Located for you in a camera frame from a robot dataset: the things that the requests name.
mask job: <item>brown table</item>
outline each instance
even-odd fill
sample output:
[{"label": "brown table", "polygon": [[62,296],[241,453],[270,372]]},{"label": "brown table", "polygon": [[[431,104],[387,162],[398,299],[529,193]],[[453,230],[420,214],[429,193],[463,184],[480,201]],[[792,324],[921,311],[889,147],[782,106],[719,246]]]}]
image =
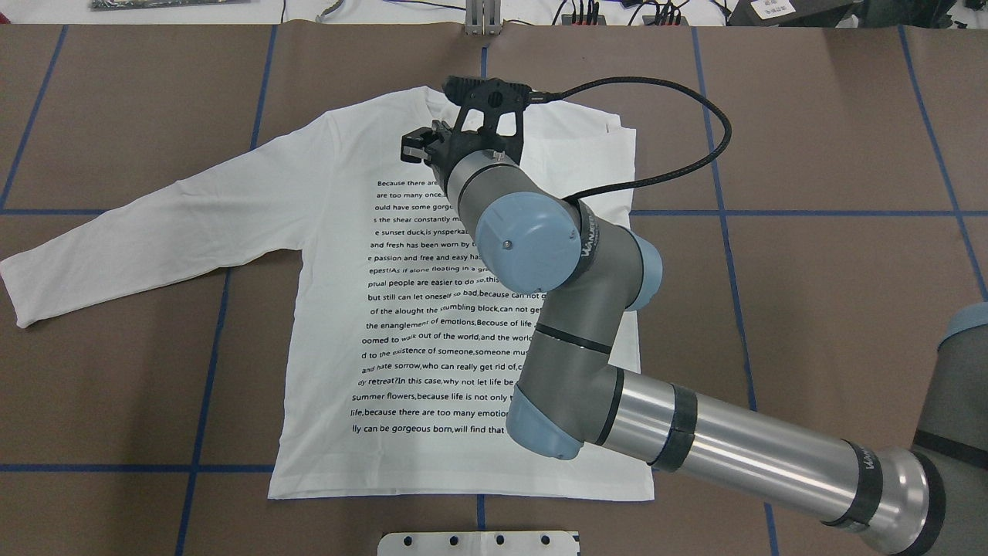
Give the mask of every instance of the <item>brown table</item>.
[{"label": "brown table", "polygon": [[[451,73],[561,90],[642,74],[730,116],[716,167],[636,194],[666,263],[642,367],[878,448],[908,446],[947,319],[988,300],[988,33],[461,26],[0,28],[0,258],[322,112]],[[719,137],[685,97],[576,102],[638,129],[637,171]],[[584,554],[865,555],[687,477],[656,501],[269,502],[297,253],[28,330],[0,296],[0,553],[373,554],[403,530],[579,530]]]}]

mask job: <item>blue joint cap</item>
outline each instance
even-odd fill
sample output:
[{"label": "blue joint cap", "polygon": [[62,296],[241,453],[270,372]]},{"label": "blue joint cap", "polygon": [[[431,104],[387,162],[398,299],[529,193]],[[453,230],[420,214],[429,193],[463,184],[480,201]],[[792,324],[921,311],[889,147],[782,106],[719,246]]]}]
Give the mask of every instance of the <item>blue joint cap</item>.
[{"label": "blue joint cap", "polygon": [[477,251],[509,290],[548,292],[569,278],[580,260],[580,232],[566,209],[531,191],[505,195],[477,221]]},{"label": "blue joint cap", "polygon": [[638,311],[648,305],[655,292],[659,291],[659,285],[662,284],[662,256],[659,255],[659,250],[655,248],[655,245],[642,239],[631,230],[627,232],[631,234],[631,237],[634,237],[634,241],[638,244],[638,251],[641,253],[642,277],[638,297],[625,311]]},{"label": "blue joint cap", "polygon": [[944,339],[940,340],[940,345],[937,346],[937,349],[940,349],[944,345],[944,342],[950,339],[951,336],[987,324],[988,303],[968,305],[950,319],[950,324],[947,325],[947,334],[944,336]]},{"label": "blue joint cap", "polygon": [[515,385],[508,408],[508,434],[522,447],[545,457],[573,459],[583,442],[573,438],[526,398]]}]

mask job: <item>white long-sleeve shirt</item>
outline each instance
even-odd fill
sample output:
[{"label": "white long-sleeve shirt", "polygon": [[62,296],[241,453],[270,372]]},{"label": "white long-sleeve shirt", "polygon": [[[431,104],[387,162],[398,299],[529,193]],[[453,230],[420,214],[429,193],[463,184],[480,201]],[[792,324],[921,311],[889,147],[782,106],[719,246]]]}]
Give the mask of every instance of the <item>white long-sleeve shirt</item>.
[{"label": "white long-sleeve shirt", "polygon": [[[427,492],[650,500],[647,467],[623,456],[587,446],[577,459],[560,462],[530,454],[503,431],[486,432],[503,427],[498,412],[507,410],[511,387],[489,389],[499,397],[484,399],[477,381],[517,379],[522,336],[531,333],[539,301],[507,297],[476,258],[431,170],[398,158],[403,134],[452,121],[456,110],[421,87],[327,112],[3,260],[0,276],[17,325],[276,249],[300,250],[286,419],[270,497]],[[634,131],[618,117],[557,102],[530,107],[525,118],[522,167],[550,193],[633,179]],[[627,225],[630,198],[621,192],[590,204],[602,218]],[[505,309],[511,314],[503,317],[498,312]],[[478,342],[465,329],[517,338],[497,343],[503,353],[484,350],[478,345],[496,344]],[[636,340],[634,321],[626,319],[618,363],[637,366]],[[457,399],[466,394],[470,402]]]}]

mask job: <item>folded sleeve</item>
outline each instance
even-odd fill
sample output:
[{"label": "folded sleeve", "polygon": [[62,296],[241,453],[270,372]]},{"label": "folded sleeve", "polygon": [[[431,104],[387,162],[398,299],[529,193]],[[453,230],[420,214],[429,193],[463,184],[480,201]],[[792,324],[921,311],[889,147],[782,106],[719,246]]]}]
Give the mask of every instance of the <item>folded sleeve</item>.
[{"label": "folded sleeve", "polygon": [[0,261],[17,325],[300,249],[329,195],[337,136],[325,114]]}]

